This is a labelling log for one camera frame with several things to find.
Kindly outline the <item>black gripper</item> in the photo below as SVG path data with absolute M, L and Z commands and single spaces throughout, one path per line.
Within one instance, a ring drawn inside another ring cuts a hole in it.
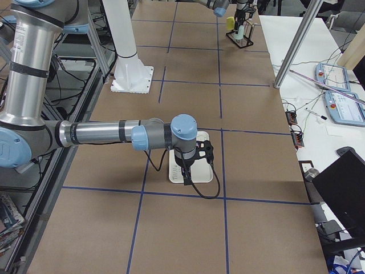
M 236 10 L 234 19 L 235 19 L 234 31 L 238 32 L 240 27 L 244 24 L 245 12 L 243 10 Z
M 185 186 L 192 186 L 192 175 L 191 175 L 191 166 L 194 163 L 194 160 L 185 160 L 185 159 L 176 159 L 176 166 L 180 167 L 181 178 L 175 178 L 175 183 L 184 183 Z

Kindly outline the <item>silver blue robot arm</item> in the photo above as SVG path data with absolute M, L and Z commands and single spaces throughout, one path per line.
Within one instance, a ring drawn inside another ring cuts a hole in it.
M 17 24 L 1 110 L 1 166 L 15 168 L 60 147 L 131 143 L 139 151 L 173 150 L 183 182 L 192 184 L 197 124 L 187 114 L 160 119 L 72 123 L 41 117 L 55 36 L 66 26 L 88 30 L 87 1 L 14 1 Z
M 227 0 L 195 0 L 194 2 L 213 10 L 213 14 L 217 17 L 223 17 L 230 4 L 230 1 Z M 249 1 L 236 1 L 236 12 L 233 17 L 233 21 L 230 19 L 230 23 L 226 24 L 228 31 L 235 31 L 238 33 L 241 26 L 244 24 L 245 13 L 248 7 Z

